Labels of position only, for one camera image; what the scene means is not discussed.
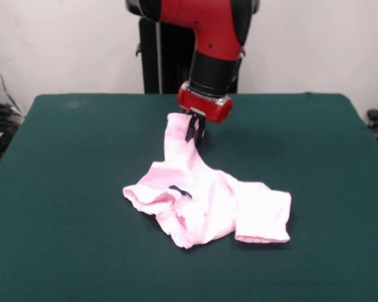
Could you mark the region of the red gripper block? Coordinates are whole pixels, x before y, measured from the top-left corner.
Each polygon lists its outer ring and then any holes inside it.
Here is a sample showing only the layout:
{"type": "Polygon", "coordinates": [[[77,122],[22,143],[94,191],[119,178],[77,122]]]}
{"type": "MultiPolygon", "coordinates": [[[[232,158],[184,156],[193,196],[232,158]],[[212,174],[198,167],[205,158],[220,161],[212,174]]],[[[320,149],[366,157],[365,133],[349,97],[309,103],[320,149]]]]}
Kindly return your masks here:
{"type": "Polygon", "coordinates": [[[233,108],[233,99],[228,95],[221,98],[204,96],[192,91],[188,81],[184,82],[178,91],[178,104],[181,108],[200,116],[191,115],[185,140],[194,139],[199,147],[205,135],[206,120],[221,123],[227,119],[233,108]]]}

